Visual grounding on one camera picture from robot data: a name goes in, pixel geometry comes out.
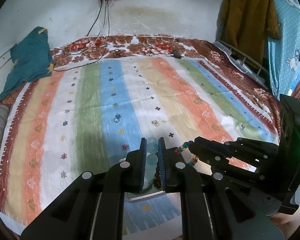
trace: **green stripe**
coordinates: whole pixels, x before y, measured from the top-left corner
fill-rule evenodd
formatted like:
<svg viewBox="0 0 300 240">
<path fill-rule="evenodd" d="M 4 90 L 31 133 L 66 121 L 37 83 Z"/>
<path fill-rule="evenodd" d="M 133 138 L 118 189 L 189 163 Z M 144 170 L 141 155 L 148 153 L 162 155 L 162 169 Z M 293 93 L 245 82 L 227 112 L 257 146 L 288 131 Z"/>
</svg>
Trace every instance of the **green stripe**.
<svg viewBox="0 0 300 240">
<path fill-rule="evenodd" d="M 79 174 L 83 171 L 98 174 L 110 168 L 102 133 L 99 79 L 99 63 L 82 68 L 74 112 L 77 163 L 73 163 L 72 169 L 78 170 Z"/>
<path fill-rule="evenodd" d="M 202 73 L 196 69 L 191 63 L 184 59 L 178 59 L 178 62 L 185 70 L 189 72 L 191 77 L 200 85 L 200 87 L 209 94 L 209 97 L 221 108 L 225 115 L 232 116 L 234 123 L 237 127 L 241 127 L 243 124 L 245 126 L 244 130 L 240 129 L 240 133 L 244 138 L 254 139 L 263 141 L 258 130 L 254 128 L 250 123 L 245 119 L 245 117 L 232 105 L 231 102 L 220 92 L 213 84 L 211 84 L 208 79 L 206 79 Z"/>
</svg>

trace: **maroon stripe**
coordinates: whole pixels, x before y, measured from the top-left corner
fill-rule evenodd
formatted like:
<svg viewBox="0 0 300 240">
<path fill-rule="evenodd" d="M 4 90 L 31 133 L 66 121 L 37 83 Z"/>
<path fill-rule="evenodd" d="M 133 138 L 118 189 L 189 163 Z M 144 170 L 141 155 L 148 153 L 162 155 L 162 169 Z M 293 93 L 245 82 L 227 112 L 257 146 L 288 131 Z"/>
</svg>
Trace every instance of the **maroon stripe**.
<svg viewBox="0 0 300 240">
<path fill-rule="evenodd" d="M 30 101 L 31 94 L 37 86 L 38 81 L 32 82 L 22 96 L 20 104 L 17 107 L 16 114 L 12 120 L 9 134 L 4 145 L 3 155 L 0 162 L 0 212 L 5 214 L 4 204 L 8 193 L 8 177 L 11 154 L 13 152 L 14 142 L 18 133 L 19 124 L 22 120 L 25 109 Z"/>
<path fill-rule="evenodd" d="M 249 110 L 254 114 L 255 117 L 257 117 L 268 129 L 273 133 L 276 134 L 274 125 L 272 122 L 267 119 L 263 114 L 259 113 L 255 108 L 253 108 L 238 92 L 235 90 L 232 86 L 230 86 L 224 79 L 222 79 L 218 74 L 216 74 L 214 71 L 211 71 L 210 68 L 206 66 L 206 64 L 198 60 L 201 66 L 203 66 L 206 70 L 208 70 L 216 79 L 218 79 L 223 85 L 225 85 L 239 100 L 241 103 L 243 103 Z"/>
</svg>

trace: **floral blanket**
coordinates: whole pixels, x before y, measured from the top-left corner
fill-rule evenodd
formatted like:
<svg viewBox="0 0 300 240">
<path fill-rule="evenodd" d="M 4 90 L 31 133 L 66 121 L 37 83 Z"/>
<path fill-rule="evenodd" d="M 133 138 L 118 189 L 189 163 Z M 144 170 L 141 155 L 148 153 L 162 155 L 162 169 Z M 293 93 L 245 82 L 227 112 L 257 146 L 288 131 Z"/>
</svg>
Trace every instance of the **floral blanket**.
<svg viewBox="0 0 300 240">
<path fill-rule="evenodd" d="M 276 99 L 206 41 L 111 36 L 108 44 L 84 38 L 62 49 L 52 51 L 58 70 L 106 54 L 27 83 L 7 99 L 13 107 L 0 153 L 0 217 L 17 234 L 81 172 L 107 171 L 142 137 L 164 137 L 167 147 L 197 136 L 278 143 Z M 183 58 L 168 57 L 172 52 Z M 186 162 L 193 158 L 182 154 Z M 210 173 L 200 161 L 194 167 Z M 181 234 L 178 194 L 125 200 L 123 239 Z"/>
</svg>

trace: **orange stripe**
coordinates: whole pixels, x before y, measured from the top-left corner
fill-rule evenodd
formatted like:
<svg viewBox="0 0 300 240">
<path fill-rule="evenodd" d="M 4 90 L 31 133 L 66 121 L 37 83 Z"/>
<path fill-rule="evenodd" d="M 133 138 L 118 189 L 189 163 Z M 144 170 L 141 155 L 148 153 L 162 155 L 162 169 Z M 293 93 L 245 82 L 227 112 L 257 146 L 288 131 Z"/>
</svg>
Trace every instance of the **orange stripe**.
<svg viewBox="0 0 300 240">
<path fill-rule="evenodd" d="M 26 225 L 30 224 L 42 211 L 40 205 L 40 166 L 44 152 L 43 142 L 47 128 L 48 114 L 62 76 L 63 72 L 54 72 L 49 77 L 49 83 L 46 85 L 44 93 L 42 93 L 36 106 L 34 119 L 31 120 L 26 143 L 22 182 L 23 221 Z"/>
<path fill-rule="evenodd" d="M 197 95 L 195 89 L 181 78 L 177 71 L 166 60 L 153 58 L 151 61 L 153 66 L 157 68 L 157 71 L 167 78 L 171 88 L 176 91 L 176 96 L 180 102 L 193 115 L 198 129 L 205 138 L 218 142 L 221 142 L 223 136 L 231 138 L 215 117 L 210 105 Z"/>
</svg>

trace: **silver screw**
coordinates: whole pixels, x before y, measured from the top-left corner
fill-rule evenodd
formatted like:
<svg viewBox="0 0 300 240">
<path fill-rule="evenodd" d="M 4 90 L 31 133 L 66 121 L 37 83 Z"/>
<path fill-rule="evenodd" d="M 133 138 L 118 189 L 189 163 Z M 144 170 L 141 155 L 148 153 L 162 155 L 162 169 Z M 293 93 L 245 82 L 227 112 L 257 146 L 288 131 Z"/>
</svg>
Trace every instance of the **silver screw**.
<svg viewBox="0 0 300 240">
<path fill-rule="evenodd" d="M 219 172 L 214 173 L 214 174 L 213 174 L 213 177 L 214 177 L 215 179 L 217 179 L 217 180 L 222 180 L 222 179 L 223 179 L 222 174 L 219 173 Z"/>
<path fill-rule="evenodd" d="M 86 172 L 82 173 L 83 179 L 90 179 L 91 176 L 92 176 L 91 172 L 86 171 Z"/>
<path fill-rule="evenodd" d="M 186 165 L 185 165 L 184 163 L 182 163 L 182 162 L 178 162 L 178 163 L 176 163 L 176 167 L 177 167 L 178 169 L 183 169 L 183 168 L 186 167 Z"/>
<path fill-rule="evenodd" d="M 122 162 L 122 163 L 120 163 L 120 167 L 121 168 L 128 168 L 129 166 L 130 166 L 129 162 Z"/>
</svg>

